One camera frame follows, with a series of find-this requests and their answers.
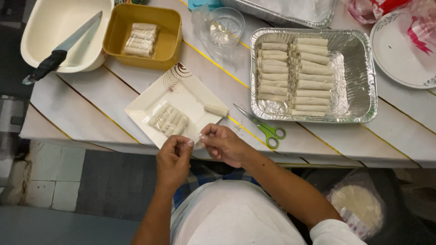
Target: foil pan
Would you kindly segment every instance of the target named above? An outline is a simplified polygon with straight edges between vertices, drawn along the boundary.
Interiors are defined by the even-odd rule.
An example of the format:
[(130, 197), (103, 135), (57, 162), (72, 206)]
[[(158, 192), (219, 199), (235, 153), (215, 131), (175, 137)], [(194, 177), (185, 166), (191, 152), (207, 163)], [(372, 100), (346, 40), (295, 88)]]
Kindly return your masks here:
[[(295, 24), (300, 24), (315, 29), (325, 29), (330, 25), (336, 6), (336, 0), (301, 0), (293, 4), (288, 0), (221, 0), (221, 3), (286, 27), (296, 27)], [(291, 6), (280, 6), (280, 3), (291, 3)], [(310, 12), (305, 11), (310, 9), (307, 5), (303, 6), (307, 3), (312, 5)]]
[[(258, 100), (258, 61), (262, 42), (290, 44), (297, 37), (326, 38), (330, 63), (335, 70), (330, 111), (324, 117), (293, 116), (284, 102)], [(251, 36), (251, 108), (262, 119), (314, 123), (367, 123), (377, 114), (377, 88), (371, 45), (358, 30), (261, 28)]]

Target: white table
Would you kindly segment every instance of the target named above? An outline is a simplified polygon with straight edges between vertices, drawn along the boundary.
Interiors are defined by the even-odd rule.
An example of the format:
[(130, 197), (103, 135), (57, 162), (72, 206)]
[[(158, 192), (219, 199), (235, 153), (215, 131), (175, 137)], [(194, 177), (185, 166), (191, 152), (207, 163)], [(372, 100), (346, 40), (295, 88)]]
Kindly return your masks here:
[[(230, 109), (219, 124), (234, 130), (254, 148), (283, 166), (292, 167), (436, 167), (436, 89), (404, 87), (377, 69), (378, 114), (370, 123), (325, 125), (269, 122), (287, 130), (276, 151), (269, 149), (265, 135), (233, 103), (250, 109), (251, 33), (269, 27), (245, 16), (246, 29), (238, 44), (245, 62), (237, 66), (217, 64), (195, 37), (191, 13), (178, 0), (152, 0), (151, 6), (171, 7), (182, 16), (184, 41), (180, 62), (200, 79)], [(359, 29), (338, 1), (333, 29)], [(156, 154), (158, 149), (130, 120), (124, 108), (157, 80), (164, 71), (124, 66), (113, 57), (90, 72), (51, 73), (35, 84), (21, 137), (49, 143)], [(205, 150), (197, 158), (209, 159)]]

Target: knife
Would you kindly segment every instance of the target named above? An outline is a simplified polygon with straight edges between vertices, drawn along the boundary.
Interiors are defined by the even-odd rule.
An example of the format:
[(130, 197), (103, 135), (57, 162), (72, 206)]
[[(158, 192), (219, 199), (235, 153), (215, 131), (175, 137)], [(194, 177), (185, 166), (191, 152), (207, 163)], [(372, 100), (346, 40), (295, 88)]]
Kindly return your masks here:
[(77, 31), (75, 31), (70, 37), (63, 41), (59, 46), (57, 46), (51, 55), (43, 60), (38, 68), (36, 68), (30, 75), (28, 75), (24, 80), (23, 84), (29, 85), (36, 81), (39, 81), (45, 77), (51, 71), (54, 71), (58, 66), (64, 62), (67, 58), (67, 52), (71, 47), (76, 44), (76, 42), (85, 34), (91, 26), (102, 19), (103, 11), (98, 12), (94, 17), (83, 24)]

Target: knife handle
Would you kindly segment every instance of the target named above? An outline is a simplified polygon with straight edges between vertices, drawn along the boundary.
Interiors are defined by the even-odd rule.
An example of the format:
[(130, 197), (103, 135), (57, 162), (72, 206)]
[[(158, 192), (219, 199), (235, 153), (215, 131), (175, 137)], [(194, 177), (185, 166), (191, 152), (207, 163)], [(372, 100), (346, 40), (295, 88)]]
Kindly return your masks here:
[(45, 77), (51, 71), (54, 71), (58, 66), (64, 62), (67, 58), (67, 51), (65, 50), (53, 50), (51, 55), (43, 60), (38, 68), (36, 68), (30, 75), (30, 78), (34, 80), (33, 82), (39, 81)]

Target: white square plate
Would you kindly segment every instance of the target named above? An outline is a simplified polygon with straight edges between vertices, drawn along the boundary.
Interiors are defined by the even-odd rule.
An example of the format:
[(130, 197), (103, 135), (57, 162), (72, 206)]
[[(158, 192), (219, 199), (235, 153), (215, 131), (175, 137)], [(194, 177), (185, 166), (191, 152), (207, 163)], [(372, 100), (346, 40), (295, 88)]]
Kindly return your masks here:
[(148, 120), (144, 119), (150, 118), (156, 106), (163, 101), (170, 102), (189, 117), (193, 123), (188, 125), (186, 131), (195, 132), (196, 135), (209, 123), (217, 123), (221, 119), (218, 115), (204, 111), (203, 105), (208, 103), (227, 108), (186, 67), (181, 63), (175, 64), (124, 109), (159, 149), (168, 137), (148, 125)]

